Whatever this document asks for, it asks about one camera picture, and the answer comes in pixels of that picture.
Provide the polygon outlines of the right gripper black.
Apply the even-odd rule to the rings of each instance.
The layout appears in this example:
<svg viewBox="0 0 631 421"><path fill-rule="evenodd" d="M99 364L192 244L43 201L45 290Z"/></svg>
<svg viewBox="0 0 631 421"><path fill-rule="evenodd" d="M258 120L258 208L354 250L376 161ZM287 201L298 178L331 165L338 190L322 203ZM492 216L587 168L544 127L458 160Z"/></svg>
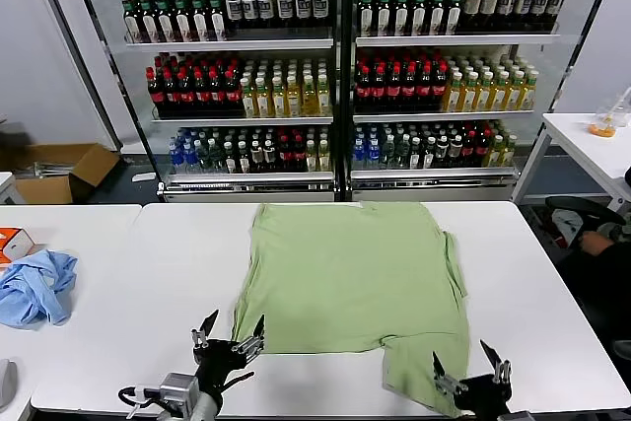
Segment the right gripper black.
<svg viewBox="0 0 631 421"><path fill-rule="evenodd" d="M475 417L500 417L510 413L512 397L511 362L502 360L497 351L483 340L480 345L494 374L457 380L446 373L438 355L433 353L434 382L443 394L453 394L456 408L471 411Z"/></svg>

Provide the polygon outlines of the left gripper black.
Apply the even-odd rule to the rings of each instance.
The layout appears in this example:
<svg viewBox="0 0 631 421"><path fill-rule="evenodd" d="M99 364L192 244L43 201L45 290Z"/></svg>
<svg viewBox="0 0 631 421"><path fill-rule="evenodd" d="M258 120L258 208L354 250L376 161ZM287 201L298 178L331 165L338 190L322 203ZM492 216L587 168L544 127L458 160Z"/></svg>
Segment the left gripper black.
<svg viewBox="0 0 631 421"><path fill-rule="evenodd" d="M228 380L233 371L247 365L247 355L259 355L264 349L264 315L261 315L250 337L242 342L209 339L219 311L207 316L191 330L193 357L198 364L195 377L201 391L225 391L249 378L249 373Z"/></svg>

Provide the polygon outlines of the seated person hand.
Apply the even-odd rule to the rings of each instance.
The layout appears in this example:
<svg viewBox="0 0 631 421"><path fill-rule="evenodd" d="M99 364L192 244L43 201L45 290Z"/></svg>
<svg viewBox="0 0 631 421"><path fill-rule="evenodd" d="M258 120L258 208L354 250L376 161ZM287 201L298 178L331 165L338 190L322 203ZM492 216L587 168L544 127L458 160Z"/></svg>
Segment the seated person hand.
<svg viewBox="0 0 631 421"><path fill-rule="evenodd" d="M598 232L584 232L580 236L580 249L591 256L599 256L606 249L614 245L614 241Z"/></svg>

